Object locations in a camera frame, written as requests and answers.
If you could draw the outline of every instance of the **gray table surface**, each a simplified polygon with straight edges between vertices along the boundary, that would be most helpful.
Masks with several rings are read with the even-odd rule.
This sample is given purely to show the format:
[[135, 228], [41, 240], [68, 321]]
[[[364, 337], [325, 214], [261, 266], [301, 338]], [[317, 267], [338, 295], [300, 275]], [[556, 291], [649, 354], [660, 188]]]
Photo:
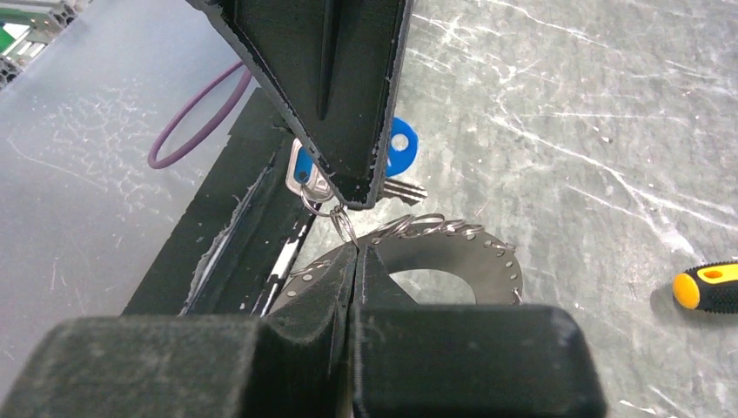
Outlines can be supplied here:
[[[124, 27], [129, 43], [106, 46]], [[526, 301], [578, 321], [610, 416], [738, 408], [738, 320], [684, 312], [669, 290], [738, 256], [736, 34], [728, 1], [416, 4], [396, 114], [421, 138], [403, 178], [430, 198], [410, 212], [519, 246]], [[66, 36], [0, 93], [0, 393], [53, 323], [120, 312], [225, 141], [145, 169], [152, 137], [234, 58], [185, 2], [97, 0]], [[406, 212], [351, 217], [368, 232]], [[327, 224], [299, 265], [338, 244]], [[469, 297], [439, 275], [400, 280], [420, 300]]]

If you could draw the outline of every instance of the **metal ring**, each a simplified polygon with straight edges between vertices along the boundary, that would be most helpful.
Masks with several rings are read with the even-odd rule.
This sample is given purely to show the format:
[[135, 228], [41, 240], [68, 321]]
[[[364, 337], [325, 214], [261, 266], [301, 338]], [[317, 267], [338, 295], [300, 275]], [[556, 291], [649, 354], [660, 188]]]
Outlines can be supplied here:
[[520, 289], [518, 287], [513, 288], [513, 294], [515, 295], [516, 305], [521, 305], [523, 303], [523, 295], [520, 294]]
[[300, 185], [300, 199], [302, 199], [302, 204], [305, 205], [308, 211], [312, 212], [312, 214], [317, 215], [321, 218], [330, 218], [330, 213], [322, 213], [321, 211], [315, 209], [310, 204], [310, 201], [307, 199], [307, 196], [305, 195], [305, 184]]
[[449, 219], [439, 226], [439, 231], [447, 234], [455, 233], [456, 228], [464, 225], [466, 225], [466, 221], [463, 219]]
[[387, 237], [391, 237], [393, 235], [401, 235], [404, 231], [407, 230], [407, 228], [410, 227], [414, 219], [415, 217], [412, 215], [405, 215], [395, 220], [391, 220], [383, 226], [380, 226], [379, 228], [369, 233], [370, 235], [380, 233], [378, 236], [372, 238], [372, 244], [377, 245]]
[[339, 233], [339, 237], [341, 237], [341, 240], [344, 242], [348, 242], [346, 240], [346, 237], [344, 236], [343, 229], [346, 230], [346, 233], [348, 234], [348, 237], [351, 239], [353, 244], [356, 247], [359, 247], [359, 238], [356, 236], [356, 231], [353, 229], [353, 224], [351, 223], [351, 220], [348, 218], [348, 215], [346, 214], [346, 211], [341, 206], [336, 206], [331, 210], [331, 214], [329, 215], [331, 217], [331, 222], [333, 223], [333, 226], [336, 228], [336, 231]]
[[459, 225], [458, 223], [456, 223], [456, 225], [452, 225], [447, 228], [446, 235], [448, 235], [449, 237], [453, 237], [456, 235], [469, 236], [474, 235], [475, 233], [482, 233], [484, 232], [484, 230], [485, 228], [482, 225], [467, 224], [466, 222], [463, 225]]
[[410, 235], [410, 234], [407, 234], [406, 233], [405, 236], [407, 238], [417, 238], [419, 236], [425, 236], [425, 235], [430, 235], [432, 233], [436, 233], [436, 232], [440, 231], [440, 229], [443, 226], [444, 222], [446, 222], [446, 217], [443, 216], [440, 213], [428, 213], [426, 215], [416, 216], [415, 219], [413, 219], [413, 222], [411, 223], [411, 226], [412, 225], [415, 225], [415, 224], [418, 224], [420, 222], [428, 223], [427, 222], [428, 220], [437, 220], [438, 221], [438, 224], [436, 226], [434, 226], [433, 228], [426, 228], [426, 229], [420, 231], [417, 234]]
[[302, 268], [299, 268], [293, 272], [290, 273], [290, 276], [295, 277], [299, 276], [300, 274], [309, 273], [315, 269], [321, 268], [323, 265], [320, 262], [313, 261], [312, 263], [308, 264], [307, 266], [304, 266]]

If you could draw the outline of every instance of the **screwdriver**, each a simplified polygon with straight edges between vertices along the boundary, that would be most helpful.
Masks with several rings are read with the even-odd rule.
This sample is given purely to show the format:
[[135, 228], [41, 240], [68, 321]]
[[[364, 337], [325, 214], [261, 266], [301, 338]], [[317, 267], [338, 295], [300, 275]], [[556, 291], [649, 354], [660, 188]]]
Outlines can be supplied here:
[[687, 309], [738, 314], [738, 263], [690, 268], [674, 277], [674, 298]]

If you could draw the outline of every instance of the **purple cable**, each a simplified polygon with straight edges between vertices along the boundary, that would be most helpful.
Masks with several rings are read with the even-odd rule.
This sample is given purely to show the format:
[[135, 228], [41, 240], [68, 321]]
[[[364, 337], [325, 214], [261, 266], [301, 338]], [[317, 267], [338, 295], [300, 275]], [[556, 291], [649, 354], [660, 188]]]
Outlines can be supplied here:
[[200, 100], [202, 100], [213, 88], [215, 88], [216, 85], [222, 83], [223, 80], [228, 78], [228, 76], [233, 74], [234, 71], [242, 66], [244, 66], [244, 63], [239, 61], [231, 66], [231, 68], [226, 70], [223, 74], [219, 75], [218, 78], [212, 80], [210, 84], [208, 84], [200, 93], [195, 95], [195, 97], [191, 98], [190, 101], [187, 102], [187, 104], [185, 104], [184, 107], [174, 116], [174, 118], [169, 121], [169, 124], [166, 125], [164, 130], [157, 137], [157, 140], [154, 141], [154, 145], [151, 146], [151, 151], [149, 151], [149, 167], [153, 168], [154, 170], [160, 170], [178, 162], [185, 155], [190, 153], [190, 151], [194, 150], [196, 146], [200, 145], [200, 143], [203, 142], [208, 137], [208, 135], [215, 131], [215, 128], [217, 128], [218, 125], [223, 122], [223, 119], [225, 119], [225, 117], [228, 116], [229, 113], [231, 113], [233, 108], [236, 107], [236, 103], [238, 103], [241, 97], [244, 96], [246, 87], [249, 86], [249, 82], [252, 80], [252, 74], [248, 70], [246, 70], [244, 72], [244, 75], [241, 76], [236, 89], [233, 91], [233, 93], [231, 93], [231, 96], [228, 98], [228, 100], [225, 101], [223, 107], [218, 110], [215, 116], [213, 116], [208, 121], [208, 123], [205, 124], [205, 126], [200, 128], [198, 133], [196, 133], [192, 138], [190, 138], [190, 140], [184, 143], [184, 145], [180, 146], [179, 149], [177, 149], [172, 154], [161, 158], [160, 160], [157, 160], [157, 155], [159, 154], [159, 151], [161, 151], [162, 145], [164, 145], [166, 139], [171, 135], [171, 132], [174, 131], [174, 128], [179, 125], [179, 122], [182, 122], [182, 119], [187, 116], [187, 113], [189, 113], [192, 108], [195, 107], [197, 103], [199, 103]]

